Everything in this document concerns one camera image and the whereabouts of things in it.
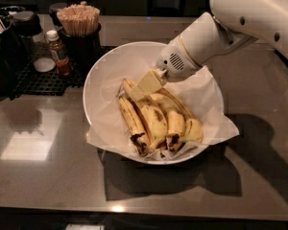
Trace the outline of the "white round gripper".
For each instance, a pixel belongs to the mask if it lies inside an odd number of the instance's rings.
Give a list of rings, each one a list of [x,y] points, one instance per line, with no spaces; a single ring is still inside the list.
[[[156,67],[159,70],[149,70],[139,81],[131,81],[130,97],[133,101],[157,92],[166,81],[184,81],[202,68],[189,56],[180,35],[161,50]]]

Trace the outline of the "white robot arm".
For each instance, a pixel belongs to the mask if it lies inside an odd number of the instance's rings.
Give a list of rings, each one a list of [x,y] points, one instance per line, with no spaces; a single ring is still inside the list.
[[[194,75],[211,58],[229,54],[260,39],[288,60],[288,0],[209,0],[203,13],[176,36],[132,88],[139,101],[167,82]]]

